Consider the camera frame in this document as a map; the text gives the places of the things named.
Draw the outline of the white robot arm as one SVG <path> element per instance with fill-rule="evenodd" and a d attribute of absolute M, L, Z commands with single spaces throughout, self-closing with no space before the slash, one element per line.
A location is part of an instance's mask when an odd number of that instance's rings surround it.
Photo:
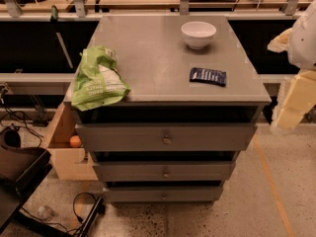
<path fill-rule="evenodd" d="M 316 105 L 316 1 L 291 28 L 270 41 L 268 50 L 286 51 L 288 62 L 299 69 L 292 79 L 281 84 L 273 110 L 272 131 L 288 133 Z"/>

